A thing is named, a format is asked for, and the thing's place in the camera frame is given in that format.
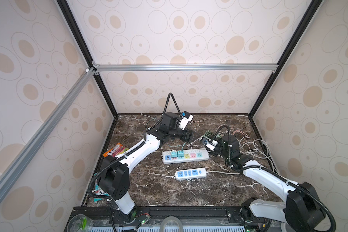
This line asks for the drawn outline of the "white multicolour power strip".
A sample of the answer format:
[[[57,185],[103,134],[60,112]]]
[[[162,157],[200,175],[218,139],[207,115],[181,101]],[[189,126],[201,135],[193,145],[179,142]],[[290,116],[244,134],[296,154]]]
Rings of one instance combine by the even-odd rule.
[[[202,149],[187,149],[184,151],[184,158],[171,158],[171,151],[163,152],[163,163],[164,164],[173,164],[173,163],[183,163],[183,162],[197,162],[209,160],[208,151],[204,148]]]

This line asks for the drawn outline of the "teal charger plug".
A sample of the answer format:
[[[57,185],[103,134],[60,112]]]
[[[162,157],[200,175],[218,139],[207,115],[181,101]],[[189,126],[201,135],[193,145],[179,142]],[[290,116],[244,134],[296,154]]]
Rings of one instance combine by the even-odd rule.
[[[174,151],[171,151],[171,158],[174,159],[174,158],[177,158],[178,157],[178,153],[176,150]]]

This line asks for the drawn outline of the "white blue power strip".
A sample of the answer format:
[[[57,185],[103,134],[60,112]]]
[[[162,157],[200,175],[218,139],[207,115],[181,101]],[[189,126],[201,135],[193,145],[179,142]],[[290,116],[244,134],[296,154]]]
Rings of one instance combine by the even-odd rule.
[[[205,178],[207,176],[205,168],[187,169],[176,171],[175,179],[177,180],[189,180],[195,178]]]

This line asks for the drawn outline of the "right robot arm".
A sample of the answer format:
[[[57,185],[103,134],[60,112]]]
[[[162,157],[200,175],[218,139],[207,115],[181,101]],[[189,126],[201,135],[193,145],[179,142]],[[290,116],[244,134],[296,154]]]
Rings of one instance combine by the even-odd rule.
[[[336,231],[333,214],[320,201],[311,184],[284,178],[241,152],[239,140],[231,134],[229,126],[219,126],[215,133],[202,135],[200,141],[209,154],[221,156],[233,171],[257,181],[281,199],[278,203],[250,198],[242,209],[245,220],[263,217],[287,223],[296,232],[314,232],[327,218],[330,222],[328,231]]]

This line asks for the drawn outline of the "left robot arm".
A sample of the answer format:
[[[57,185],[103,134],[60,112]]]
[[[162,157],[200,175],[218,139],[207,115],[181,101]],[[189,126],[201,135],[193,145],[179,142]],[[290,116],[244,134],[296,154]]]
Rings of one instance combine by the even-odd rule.
[[[129,194],[131,171],[169,140],[179,139],[183,143],[190,143],[193,131],[186,126],[192,118],[193,115],[189,112],[179,110],[174,95],[170,92],[161,118],[145,131],[144,138],[123,154],[104,158],[105,166],[93,175],[89,183],[89,197],[113,202],[125,215],[132,213],[135,202]]]

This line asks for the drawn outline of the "horizontal aluminium bar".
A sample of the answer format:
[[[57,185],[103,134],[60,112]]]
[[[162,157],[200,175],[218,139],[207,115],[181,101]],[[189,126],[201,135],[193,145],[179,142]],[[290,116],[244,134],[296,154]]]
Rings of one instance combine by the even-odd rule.
[[[238,64],[139,64],[139,65],[101,65],[93,68],[96,72],[166,72],[166,71],[257,71],[276,70],[277,63],[238,63]]]

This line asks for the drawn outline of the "orange snack bag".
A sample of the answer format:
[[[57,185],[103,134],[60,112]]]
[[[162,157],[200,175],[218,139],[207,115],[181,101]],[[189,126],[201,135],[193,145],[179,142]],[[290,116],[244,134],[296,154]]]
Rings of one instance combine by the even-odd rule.
[[[112,156],[115,157],[117,155],[123,154],[124,152],[128,151],[129,149],[126,148],[124,145],[121,143],[117,143],[112,149],[108,150],[105,152],[102,156],[107,157],[107,156]]]

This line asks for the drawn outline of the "teal snack bag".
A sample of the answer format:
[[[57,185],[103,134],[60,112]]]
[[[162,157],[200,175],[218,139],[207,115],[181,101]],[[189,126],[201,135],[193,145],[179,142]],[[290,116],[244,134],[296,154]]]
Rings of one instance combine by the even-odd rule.
[[[110,197],[110,195],[108,193],[104,192],[101,189],[101,187],[98,186],[97,184],[95,184],[95,188],[92,191],[92,193],[94,193],[95,195],[103,195],[103,196],[109,196]],[[102,200],[102,198],[94,198],[93,202],[96,203],[96,202],[101,201],[101,200]]]

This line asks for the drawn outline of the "clear plastic cup green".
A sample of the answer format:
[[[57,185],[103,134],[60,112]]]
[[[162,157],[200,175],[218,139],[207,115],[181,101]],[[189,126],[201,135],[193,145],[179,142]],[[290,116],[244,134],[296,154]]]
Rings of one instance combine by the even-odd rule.
[[[91,232],[94,223],[89,217],[79,214],[74,216],[66,226],[66,232]]]

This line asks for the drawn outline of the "left diagonal aluminium bar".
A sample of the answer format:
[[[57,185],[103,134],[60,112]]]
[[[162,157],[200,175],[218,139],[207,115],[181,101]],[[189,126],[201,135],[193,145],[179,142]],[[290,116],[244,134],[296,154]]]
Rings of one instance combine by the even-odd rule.
[[[17,182],[18,178],[27,168],[34,156],[37,154],[40,147],[44,144],[55,126],[60,122],[71,104],[75,101],[83,87],[93,77],[96,68],[89,67],[87,72],[77,80],[66,96],[60,101],[50,116],[23,147],[19,155],[13,160],[9,167],[0,177],[0,204],[9,193],[10,189]]]

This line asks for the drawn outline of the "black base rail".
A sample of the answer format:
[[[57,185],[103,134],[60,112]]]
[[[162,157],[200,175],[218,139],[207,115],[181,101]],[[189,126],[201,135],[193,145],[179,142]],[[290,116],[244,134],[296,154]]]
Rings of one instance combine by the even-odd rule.
[[[147,206],[138,207],[127,222],[107,206],[75,207],[67,222],[79,214],[92,219],[91,232],[289,232],[286,224],[267,218],[244,220],[239,206]]]

